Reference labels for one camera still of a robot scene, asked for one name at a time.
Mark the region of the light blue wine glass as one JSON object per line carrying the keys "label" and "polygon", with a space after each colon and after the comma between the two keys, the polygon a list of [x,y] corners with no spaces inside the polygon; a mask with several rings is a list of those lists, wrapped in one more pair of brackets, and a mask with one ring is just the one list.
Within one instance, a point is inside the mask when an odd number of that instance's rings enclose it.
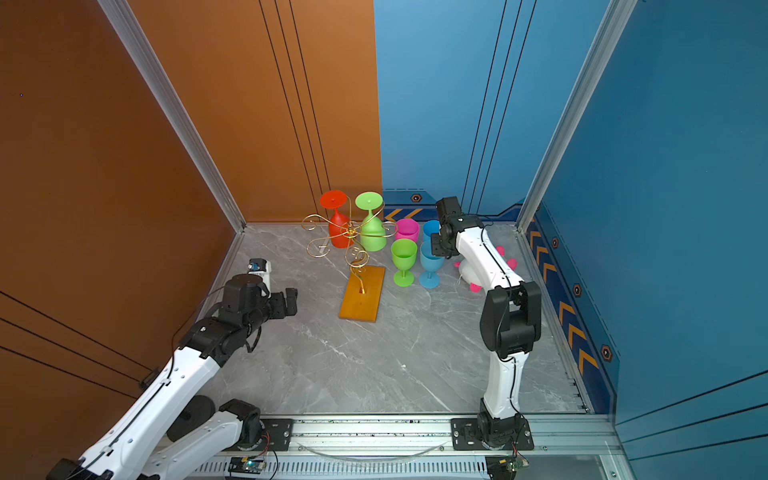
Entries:
{"label": "light blue wine glass", "polygon": [[419,283],[426,289],[435,289],[440,284],[438,271],[444,264],[444,258],[434,256],[429,240],[422,242],[420,249],[420,265],[424,272],[419,276]]}

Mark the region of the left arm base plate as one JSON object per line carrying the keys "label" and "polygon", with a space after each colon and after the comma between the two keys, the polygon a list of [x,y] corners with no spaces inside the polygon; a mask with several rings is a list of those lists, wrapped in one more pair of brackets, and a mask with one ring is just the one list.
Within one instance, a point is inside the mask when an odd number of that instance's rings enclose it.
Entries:
{"label": "left arm base plate", "polygon": [[294,420],[291,418],[262,419],[260,437],[249,446],[232,445],[224,449],[224,452],[255,452],[267,451],[286,452],[289,450]]}

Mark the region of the pink wine glass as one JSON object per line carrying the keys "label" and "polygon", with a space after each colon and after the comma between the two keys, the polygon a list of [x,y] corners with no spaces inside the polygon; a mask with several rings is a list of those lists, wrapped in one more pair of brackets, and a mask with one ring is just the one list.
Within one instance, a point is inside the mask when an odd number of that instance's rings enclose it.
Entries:
{"label": "pink wine glass", "polygon": [[395,238],[397,240],[411,240],[414,243],[419,241],[420,225],[412,218],[403,218],[396,222],[397,232]]}

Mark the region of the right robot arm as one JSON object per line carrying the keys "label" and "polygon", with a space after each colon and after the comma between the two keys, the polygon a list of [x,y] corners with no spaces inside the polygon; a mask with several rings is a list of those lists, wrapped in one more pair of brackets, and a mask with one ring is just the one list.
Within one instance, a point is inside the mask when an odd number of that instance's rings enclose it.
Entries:
{"label": "right robot arm", "polygon": [[542,334],[541,289],[514,272],[493,245],[479,216],[455,197],[436,202],[440,229],[432,234],[437,257],[462,258],[462,275],[485,293],[479,330],[489,351],[488,383],[477,415],[480,441],[489,449],[531,451],[530,424],[519,393],[523,369]]}

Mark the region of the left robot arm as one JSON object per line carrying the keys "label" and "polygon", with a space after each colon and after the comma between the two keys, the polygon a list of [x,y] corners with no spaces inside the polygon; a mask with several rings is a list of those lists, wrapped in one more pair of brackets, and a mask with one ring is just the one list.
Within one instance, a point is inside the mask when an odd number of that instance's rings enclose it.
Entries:
{"label": "left robot arm", "polygon": [[61,459],[50,479],[184,479],[228,447],[258,447],[265,427],[258,407],[224,403],[209,419],[159,449],[184,408],[269,320],[298,311],[298,291],[274,291],[266,272],[238,274],[227,281],[221,301],[182,338],[168,364],[144,393],[77,460]]}

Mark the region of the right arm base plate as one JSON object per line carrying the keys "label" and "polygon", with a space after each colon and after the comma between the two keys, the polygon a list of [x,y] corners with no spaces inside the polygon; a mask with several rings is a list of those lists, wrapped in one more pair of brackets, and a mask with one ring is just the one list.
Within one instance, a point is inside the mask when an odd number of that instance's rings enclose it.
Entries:
{"label": "right arm base plate", "polygon": [[476,417],[452,418],[450,428],[452,449],[455,451],[533,451],[535,448],[533,433],[526,419],[516,420],[512,432],[501,436],[502,439],[505,439],[505,443],[496,447],[483,441]]}

